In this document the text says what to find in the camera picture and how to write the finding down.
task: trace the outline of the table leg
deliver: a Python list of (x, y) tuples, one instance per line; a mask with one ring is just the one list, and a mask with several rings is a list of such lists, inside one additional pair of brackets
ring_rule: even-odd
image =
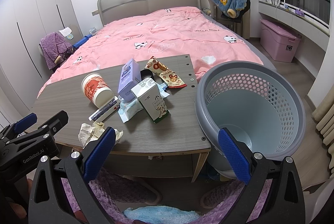
[(192, 177), (192, 180), (191, 182), (195, 182), (199, 172), (201, 171), (204, 163), (205, 163), (205, 160), (207, 159), (209, 155), (209, 152), (201, 152), (199, 154), (199, 157), (198, 157), (198, 161), (197, 161), (197, 165), (196, 165), (196, 168), (195, 168), (195, 171), (194, 171), (194, 175)]

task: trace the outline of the bed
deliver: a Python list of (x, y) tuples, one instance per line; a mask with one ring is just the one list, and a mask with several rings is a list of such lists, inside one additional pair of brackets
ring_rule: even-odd
[(199, 79), (213, 66), (245, 60), (275, 70), (254, 46), (201, 11), (201, 0), (98, 0), (103, 29), (42, 87), (97, 69), (190, 54)]

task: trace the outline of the storage bin lid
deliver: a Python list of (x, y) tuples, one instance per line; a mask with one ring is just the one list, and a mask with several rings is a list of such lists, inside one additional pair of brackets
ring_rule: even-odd
[(300, 39), (290, 31), (288, 31), (286, 28), (281, 27), (278, 23), (273, 23), (269, 20), (266, 19), (261, 19), (261, 22), (265, 25), (268, 26), (271, 30), (275, 31), (276, 33), (288, 37), (288, 38), (293, 38), (293, 39)]

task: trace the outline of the floor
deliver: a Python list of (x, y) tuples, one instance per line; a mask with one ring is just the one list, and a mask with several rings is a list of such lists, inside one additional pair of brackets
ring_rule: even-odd
[[(251, 43), (269, 58), (277, 68), (278, 73), (283, 75), (293, 85), (303, 101), (307, 121), (305, 137), (298, 150), (292, 156), (297, 166), (302, 186), (307, 187), (311, 184), (323, 182), (328, 179), (330, 175), (328, 170), (330, 157), (327, 153), (326, 146), (322, 143), (320, 134), (315, 130), (316, 124), (311, 116), (312, 110), (304, 99), (313, 84), (312, 79), (296, 63), (274, 61), (262, 48), (258, 40), (253, 40)], [(62, 151), (61, 157), (65, 157), (65, 154), (69, 153), (70, 150), (67, 152)], [(145, 181), (162, 194), (163, 205), (177, 207), (187, 211), (194, 210), (203, 214), (209, 210), (203, 209), (200, 206), (199, 200), (201, 196), (217, 185), (224, 183), (200, 177), (198, 177), (194, 183), (191, 183), (190, 177), (145, 178)], [(144, 206), (143, 204), (119, 202), (116, 204), (121, 211), (129, 207), (138, 208)]]

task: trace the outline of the screw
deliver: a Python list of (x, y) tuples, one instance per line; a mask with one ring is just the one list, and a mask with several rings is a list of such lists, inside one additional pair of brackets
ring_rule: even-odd
[(287, 161), (288, 163), (292, 163), (293, 159), (290, 156), (288, 156), (285, 158), (285, 161)]
[(44, 156), (41, 157), (41, 162), (44, 163), (44, 162), (46, 162), (46, 160), (47, 160), (47, 155), (44, 155)]
[(79, 155), (80, 155), (80, 152), (72, 152), (72, 153), (71, 153), (71, 157), (74, 158), (74, 159), (75, 159), (75, 158), (78, 158)]
[(262, 159), (262, 154), (259, 153), (259, 152), (255, 152), (254, 153), (254, 158), (260, 160), (260, 159)]

